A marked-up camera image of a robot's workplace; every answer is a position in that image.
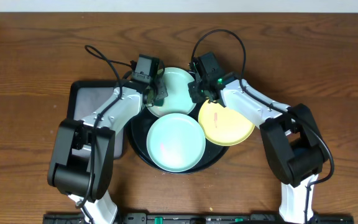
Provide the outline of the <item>green yellow sponge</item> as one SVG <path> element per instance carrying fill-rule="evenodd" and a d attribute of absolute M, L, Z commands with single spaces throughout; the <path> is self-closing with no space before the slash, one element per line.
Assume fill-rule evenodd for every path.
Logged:
<path fill-rule="evenodd" d="M 153 105 L 156 106 L 162 106 L 164 98 L 168 96 L 167 87 L 163 79 L 164 73 L 165 73 L 165 68 L 163 67 L 157 72 L 153 80 L 152 87 L 155 93 Z"/>

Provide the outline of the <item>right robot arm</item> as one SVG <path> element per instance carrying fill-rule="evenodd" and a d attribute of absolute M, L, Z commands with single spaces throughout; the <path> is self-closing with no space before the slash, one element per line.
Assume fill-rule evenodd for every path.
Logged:
<path fill-rule="evenodd" d="M 192 101 L 208 100 L 234 110 L 259 128 L 270 169 L 282 183 L 279 213 L 288 223 L 311 223 L 311 198 L 323 164 L 333 156 L 320 134 L 310 109 L 279 103 L 252 88 L 234 72 L 227 73 L 212 52 L 192 57 L 196 80 L 189 92 Z"/>

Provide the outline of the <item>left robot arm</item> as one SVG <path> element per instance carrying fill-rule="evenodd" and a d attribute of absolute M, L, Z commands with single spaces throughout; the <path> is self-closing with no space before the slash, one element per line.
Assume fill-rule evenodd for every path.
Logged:
<path fill-rule="evenodd" d="M 57 131 L 47 182 L 81 209 L 88 223 L 114 223 L 108 187 L 115 138 L 146 106 L 167 97 L 159 58 L 140 55 L 130 80 L 118 79 L 110 97 L 84 118 L 64 119 Z"/>

